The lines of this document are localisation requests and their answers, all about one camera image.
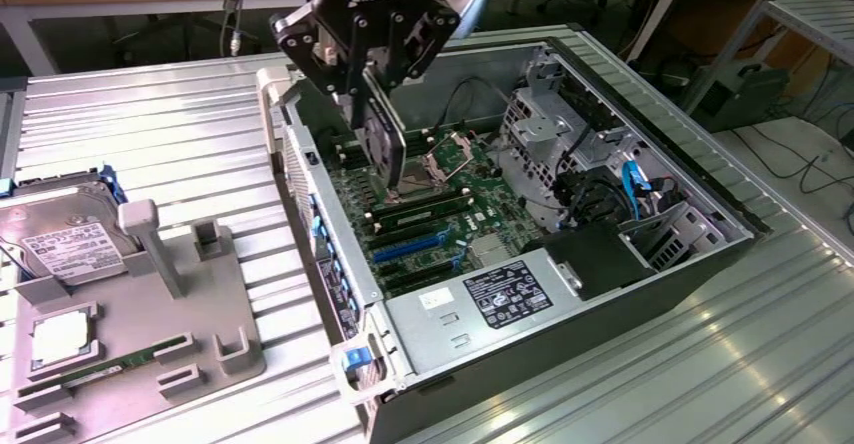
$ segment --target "blue pcie slot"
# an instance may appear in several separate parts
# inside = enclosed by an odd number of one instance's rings
[[[435,236],[426,237],[418,241],[410,242],[409,244],[386,249],[385,251],[378,251],[374,253],[374,263],[379,264],[381,262],[409,256],[410,254],[423,251],[425,249],[430,249],[431,247],[442,246],[449,238],[449,233],[450,229],[437,233]]]

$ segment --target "hard drive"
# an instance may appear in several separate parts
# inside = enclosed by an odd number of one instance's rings
[[[18,187],[4,181],[0,245],[23,278],[54,275],[76,286],[124,272],[123,256],[142,247],[119,229],[124,194],[110,168]]]

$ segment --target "power supply label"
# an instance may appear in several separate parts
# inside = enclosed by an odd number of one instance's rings
[[[553,306],[525,261],[466,279],[463,284],[493,329],[501,329]]]
[[[122,264],[122,254],[100,223],[27,237],[23,243],[60,279]]]

